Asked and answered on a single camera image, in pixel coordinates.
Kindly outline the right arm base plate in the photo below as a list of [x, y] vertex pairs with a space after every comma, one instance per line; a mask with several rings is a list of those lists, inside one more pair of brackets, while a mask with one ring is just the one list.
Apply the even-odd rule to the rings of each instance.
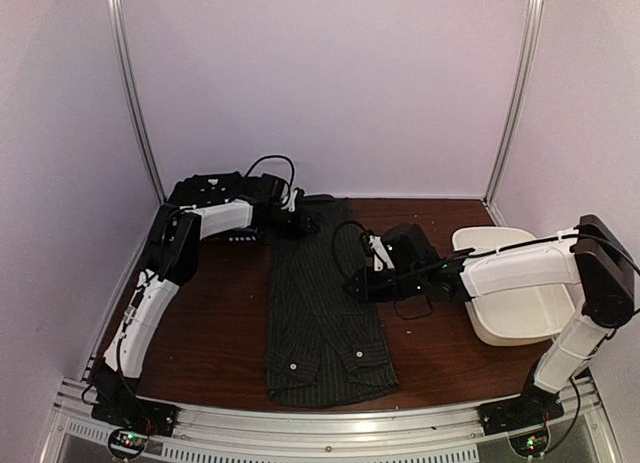
[[564, 408], [555, 396], [540, 399], [520, 395], [481, 404], [478, 414], [484, 434], [489, 436], [543, 425], [549, 419], [562, 417]]

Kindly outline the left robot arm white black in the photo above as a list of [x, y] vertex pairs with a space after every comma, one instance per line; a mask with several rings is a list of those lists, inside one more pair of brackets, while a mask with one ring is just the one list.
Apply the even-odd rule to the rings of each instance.
[[318, 227], [304, 208], [305, 192], [264, 173], [194, 175], [175, 184], [152, 223], [133, 296], [104, 356], [90, 374], [97, 403], [123, 427], [144, 416], [134, 382], [171, 300], [196, 274], [203, 240], [245, 229], [300, 238]]

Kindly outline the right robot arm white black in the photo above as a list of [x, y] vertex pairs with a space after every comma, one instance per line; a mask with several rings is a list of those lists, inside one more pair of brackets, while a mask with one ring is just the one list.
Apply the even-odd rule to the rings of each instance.
[[581, 216], [576, 226], [552, 236], [493, 248], [461, 248], [446, 257], [439, 256], [417, 224], [398, 225], [381, 236], [365, 230], [359, 239], [373, 263], [345, 276], [343, 290], [361, 303], [418, 295], [463, 302], [545, 286], [581, 290], [569, 321], [512, 401], [513, 416], [522, 424], [533, 424], [545, 414], [601, 343], [639, 313], [639, 268], [594, 214]]

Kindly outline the dark pinstriped long sleeve shirt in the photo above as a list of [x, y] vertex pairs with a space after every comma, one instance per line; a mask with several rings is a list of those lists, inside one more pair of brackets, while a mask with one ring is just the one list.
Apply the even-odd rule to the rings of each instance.
[[271, 244], [267, 347], [269, 398], [294, 408], [329, 408], [398, 390], [385, 332], [373, 305], [343, 289], [364, 254], [348, 200], [311, 203], [317, 234]]

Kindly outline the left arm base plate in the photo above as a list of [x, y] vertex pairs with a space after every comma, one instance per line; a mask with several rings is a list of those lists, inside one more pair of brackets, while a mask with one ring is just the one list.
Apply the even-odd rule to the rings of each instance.
[[171, 437], [178, 408], [175, 405], [127, 396], [109, 402], [99, 396], [91, 410], [93, 419], [123, 427], [147, 436]]

